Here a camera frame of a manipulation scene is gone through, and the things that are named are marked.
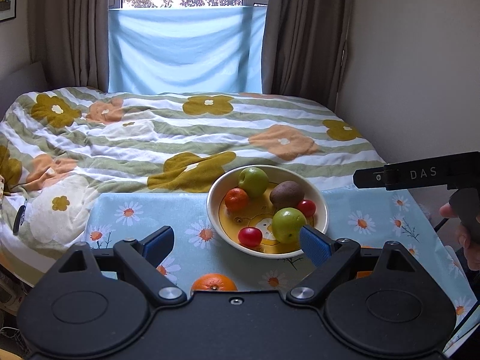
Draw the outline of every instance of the daisy print tablecloth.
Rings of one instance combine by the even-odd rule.
[[[457,322],[465,317],[475,295],[455,255],[443,246],[408,191],[351,186],[323,195],[330,238],[347,237],[372,248],[381,248],[387,240],[401,242],[450,297]],[[175,245],[157,270],[187,294],[192,283],[208,273],[228,276],[239,290],[284,292],[314,269],[305,256],[262,259],[225,243],[208,221],[203,193],[104,193],[93,206],[84,239],[92,248],[102,249],[128,237],[142,239],[165,225],[173,228]],[[457,336],[474,326],[476,319],[470,318]]]

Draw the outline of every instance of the striped bedding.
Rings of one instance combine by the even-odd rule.
[[[382,162],[355,128],[310,100],[92,88],[20,96],[0,123],[0,158],[0,263],[31,284],[82,239],[102,192],[207,192],[248,164],[290,169],[325,190]]]

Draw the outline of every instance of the green apple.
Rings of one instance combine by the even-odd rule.
[[[258,198],[267,190],[267,173],[254,166],[245,168],[238,177],[238,187],[243,189],[249,198]]]
[[[305,216],[296,208],[282,208],[272,219],[272,233],[278,242],[290,244],[299,241],[302,226],[307,224]]]

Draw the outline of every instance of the brown curtain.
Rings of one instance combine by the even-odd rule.
[[[29,0],[30,53],[54,88],[109,86],[109,0]]]
[[[335,110],[352,0],[268,0],[262,90]]]

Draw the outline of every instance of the screw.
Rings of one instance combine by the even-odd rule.
[[[176,299],[181,297],[183,291],[178,287],[163,287],[159,292],[158,296],[163,299]]]
[[[241,305],[243,303],[242,298],[232,298],[230,299],[230,303],[233,304],[234,306]]]
[[[315,295],[315,291],[309,287],[295,287],[290,291],[290,295],[295,299],[308,299]]]

